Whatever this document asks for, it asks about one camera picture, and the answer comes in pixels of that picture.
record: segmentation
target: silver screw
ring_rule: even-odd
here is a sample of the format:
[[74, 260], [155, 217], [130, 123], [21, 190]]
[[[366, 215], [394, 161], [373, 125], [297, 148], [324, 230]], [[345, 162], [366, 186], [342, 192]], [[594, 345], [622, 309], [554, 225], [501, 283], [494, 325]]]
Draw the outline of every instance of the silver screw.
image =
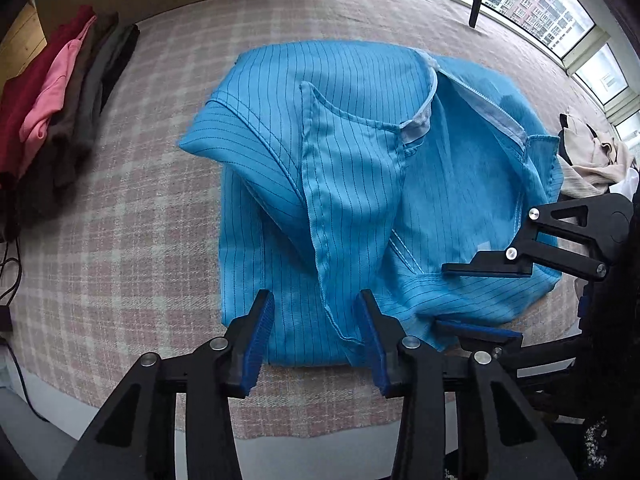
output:
[[474, 359], [480, 365], [487, 365], [491, 362], [491, 356], [482, 350], [474, 354]]
[[215, 337], [211, 341], [209, 341], [209, 346], [212, 350], [224, 350], [229, 345], [229, 341], [227, 341], [224, 337]]
[[405, 348], [418, 348], [420, 340], [415, 336], [408, 335], [402, 338], [402, 346]]
[[153, 366], [158, 361], [158, 356], [153, 352], [148, 352], [140, 358], [140, 364], [143, 366]]
[[515, 247], [509, 247], [504, 254], [507, 256], [507, 260], [515, 260], [518, 257], [518, 251]]

